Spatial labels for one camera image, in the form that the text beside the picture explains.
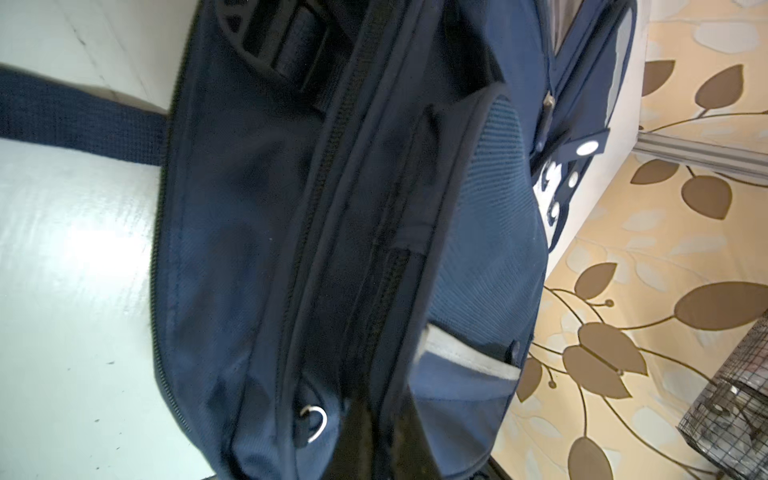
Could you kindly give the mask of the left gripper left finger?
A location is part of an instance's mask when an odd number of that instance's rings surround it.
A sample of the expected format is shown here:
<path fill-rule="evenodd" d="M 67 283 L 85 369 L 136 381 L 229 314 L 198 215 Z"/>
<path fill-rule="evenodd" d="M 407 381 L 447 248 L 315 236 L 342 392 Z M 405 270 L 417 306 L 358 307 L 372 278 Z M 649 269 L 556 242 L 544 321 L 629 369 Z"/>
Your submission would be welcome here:
<path fill-rule="evenodd" d="M 329 480 L 372 480 L 376 429 L 369 401 L 355 398 L 343 419 L 331 460 L 323 473 Z"/>

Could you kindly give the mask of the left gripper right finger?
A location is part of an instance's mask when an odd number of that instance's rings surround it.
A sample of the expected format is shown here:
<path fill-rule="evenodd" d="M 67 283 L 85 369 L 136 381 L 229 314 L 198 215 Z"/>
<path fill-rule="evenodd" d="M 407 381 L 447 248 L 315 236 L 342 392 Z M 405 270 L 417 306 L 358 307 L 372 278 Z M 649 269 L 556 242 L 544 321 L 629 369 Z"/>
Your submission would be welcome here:
<path fill-rule="evenodd" d="M 395 422 L 391 469 L 395 480 L 442 478 L 412 398 L 403 400 Z"/>

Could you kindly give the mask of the navy blue student backpack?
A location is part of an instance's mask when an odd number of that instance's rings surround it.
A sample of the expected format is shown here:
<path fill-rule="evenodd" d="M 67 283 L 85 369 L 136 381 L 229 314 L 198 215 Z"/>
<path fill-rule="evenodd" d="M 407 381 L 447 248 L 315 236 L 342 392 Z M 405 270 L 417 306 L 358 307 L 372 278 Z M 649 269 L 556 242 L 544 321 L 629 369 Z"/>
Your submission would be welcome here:
<path fill-rule="evenodd" d="M 324 479 L 352 401 L 393 479 L 488 461 L 633 1 L 203 1 L 167 114 L 3 69 L 1 134 L 161 169 L 155 375 L 220 479 Z"/>

